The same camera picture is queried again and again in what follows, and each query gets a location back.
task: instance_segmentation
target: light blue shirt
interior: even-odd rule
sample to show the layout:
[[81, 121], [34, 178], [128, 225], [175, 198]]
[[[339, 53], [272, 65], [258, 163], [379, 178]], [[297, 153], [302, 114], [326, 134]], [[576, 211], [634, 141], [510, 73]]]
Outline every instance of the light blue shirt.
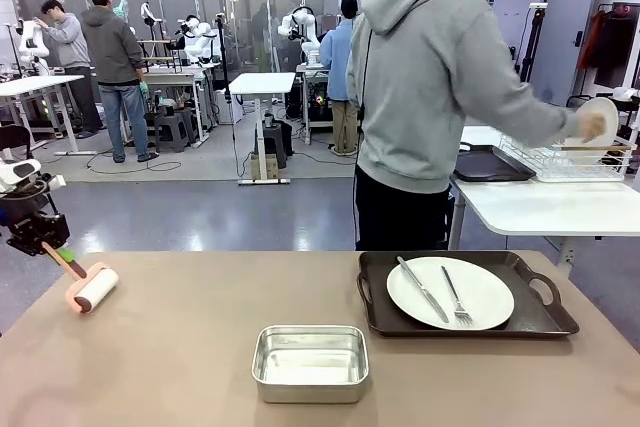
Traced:
[[353, 19], [344, 19], [330, 30], [320, 44], [320, 62], [329, 69], [328, 94], [331, 100], [348, 100], [347, 62], [351, 53]]

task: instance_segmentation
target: blue jeans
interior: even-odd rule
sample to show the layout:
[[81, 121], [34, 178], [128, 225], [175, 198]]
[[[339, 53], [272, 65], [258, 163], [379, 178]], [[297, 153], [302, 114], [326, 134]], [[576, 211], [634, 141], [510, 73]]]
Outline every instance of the blue jeans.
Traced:
[[99, 85], [102, 107], [107, 119], [109, 138], [113, 145], [113, 160], [124, 160], [124, 144], [120, 132], [120, 109], [124, 106], [133, 130], [138, 159], [149, 155], [147, 122], [144, 119], [144, 99], [139, 85]]

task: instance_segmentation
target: glove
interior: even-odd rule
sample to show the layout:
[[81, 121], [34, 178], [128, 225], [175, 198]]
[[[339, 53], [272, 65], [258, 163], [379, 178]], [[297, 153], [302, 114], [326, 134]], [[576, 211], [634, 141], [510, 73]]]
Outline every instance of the glove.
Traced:
[[140, 92], [142, 92], [142, 97], [145, 100], [149, 98], [149, 86], [146, 82], [140, 82]]

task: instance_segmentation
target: green tape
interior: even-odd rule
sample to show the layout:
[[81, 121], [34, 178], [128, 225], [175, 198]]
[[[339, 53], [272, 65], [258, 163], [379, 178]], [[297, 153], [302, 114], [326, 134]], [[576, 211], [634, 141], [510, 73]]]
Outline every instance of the green tape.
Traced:
[[58, 250], [56, 250], [56, 252], [58, 252], [60, 257], [62, 257], [62, 260], [64, 260], [67, 263], [73, 262], [76, 258], [76, 255], [73, 252], [63, 247], [60, 247]]

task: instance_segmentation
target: door handle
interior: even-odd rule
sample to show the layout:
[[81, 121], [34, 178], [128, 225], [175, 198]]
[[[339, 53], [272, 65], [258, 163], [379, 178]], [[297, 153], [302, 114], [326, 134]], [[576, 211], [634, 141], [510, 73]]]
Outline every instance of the door handle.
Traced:
[[573, 45], [580, 47], [582, 45], [582, 37], [584, 36], [584, 30], [578, 31], [576, 34], [576, 40], [573, 41]]

